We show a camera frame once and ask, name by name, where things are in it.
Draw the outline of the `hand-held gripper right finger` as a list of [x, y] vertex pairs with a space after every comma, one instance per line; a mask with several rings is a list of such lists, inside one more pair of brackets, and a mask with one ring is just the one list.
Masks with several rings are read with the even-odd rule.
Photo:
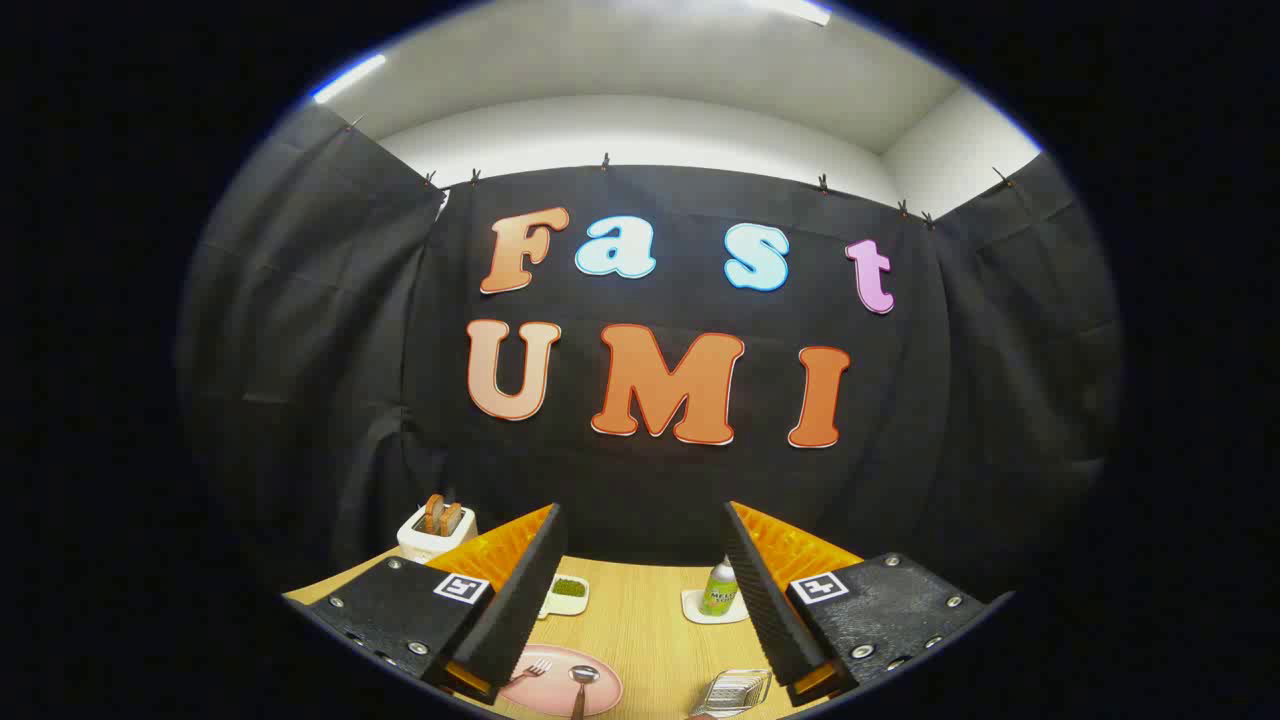
[[1011, 598], [978, 600], [905, 553], [863, 559], [735, 501], [722, 507], [722, 541], [794, 707], [867, 694], [956, 644]]

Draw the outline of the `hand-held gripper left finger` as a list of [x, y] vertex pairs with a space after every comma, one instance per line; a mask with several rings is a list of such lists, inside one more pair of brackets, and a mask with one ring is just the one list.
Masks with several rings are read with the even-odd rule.
[[549, 503], [428, 562], [388, 557], [289, 603], [393, 673], [493, 705], [516, 673], [566, 546], [562, 507]]

